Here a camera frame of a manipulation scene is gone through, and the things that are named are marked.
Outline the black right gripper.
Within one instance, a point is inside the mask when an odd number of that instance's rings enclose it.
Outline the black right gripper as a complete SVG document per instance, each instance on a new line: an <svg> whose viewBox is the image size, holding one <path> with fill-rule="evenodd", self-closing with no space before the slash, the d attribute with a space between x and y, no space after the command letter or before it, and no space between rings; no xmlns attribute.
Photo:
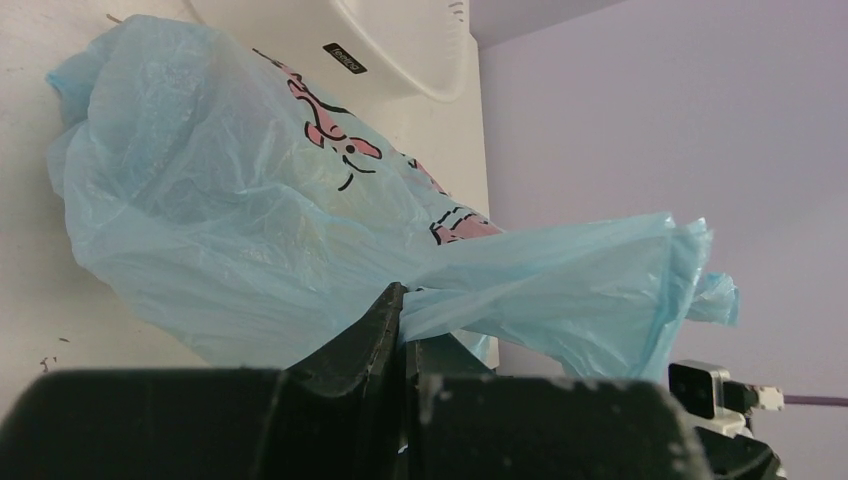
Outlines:
<svg viewBox="0 0 848 480"><path fill-rule="evenodd" d="M731 438L701 427L695 431L715 479L787 479L782 461L766 443L744 435Z"/></svg>

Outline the light blue plastic bag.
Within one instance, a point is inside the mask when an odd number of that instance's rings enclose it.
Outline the light blue plastic bag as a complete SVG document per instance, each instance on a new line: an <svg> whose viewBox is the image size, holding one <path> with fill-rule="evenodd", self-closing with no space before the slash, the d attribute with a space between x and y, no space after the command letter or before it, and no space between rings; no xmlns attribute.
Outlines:
<svg viewBox="0 0 848 480"><path fill-rule="evenodd" d="M46 80L76 262L211 364L289 367L395 282L402 341L497 338L575 376L656 380L683 322L737 322L704 221L506 232L222 31L132 16Z"/></svg>

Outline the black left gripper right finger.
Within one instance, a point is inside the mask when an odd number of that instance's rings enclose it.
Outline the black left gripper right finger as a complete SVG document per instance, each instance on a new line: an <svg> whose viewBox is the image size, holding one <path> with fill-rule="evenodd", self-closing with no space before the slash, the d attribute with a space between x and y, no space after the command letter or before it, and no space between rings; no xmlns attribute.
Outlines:
<svg viewBox="0 0 848 480"><path fill-rule="evenodd" d="M454 337L401 350L407 479L709 479L661 386L499 376Z"/></svg>

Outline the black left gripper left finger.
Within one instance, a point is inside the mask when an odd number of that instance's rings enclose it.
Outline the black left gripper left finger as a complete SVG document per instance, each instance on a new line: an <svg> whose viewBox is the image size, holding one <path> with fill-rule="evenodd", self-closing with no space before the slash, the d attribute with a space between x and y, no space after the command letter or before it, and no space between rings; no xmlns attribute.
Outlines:
<svg viewBox="0 0 848 480"><path fill-rule="evenodd" d="M1 425L5 479L377 477L397 444L405 288L295 365L59 370Z"/></svg>

